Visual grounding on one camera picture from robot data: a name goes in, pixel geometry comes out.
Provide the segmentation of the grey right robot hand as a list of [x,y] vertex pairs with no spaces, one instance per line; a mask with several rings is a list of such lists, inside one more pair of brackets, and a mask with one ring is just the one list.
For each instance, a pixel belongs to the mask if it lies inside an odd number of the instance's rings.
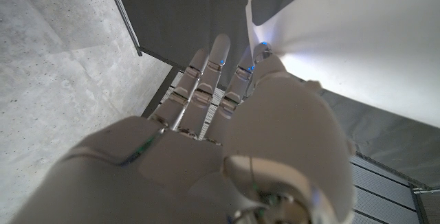
[[205,118],[230,39],[196,52],[149,116],[93,133],[49,170],[14,223],[350,223],[354,152],[317,81],[268,43],[247,49]]

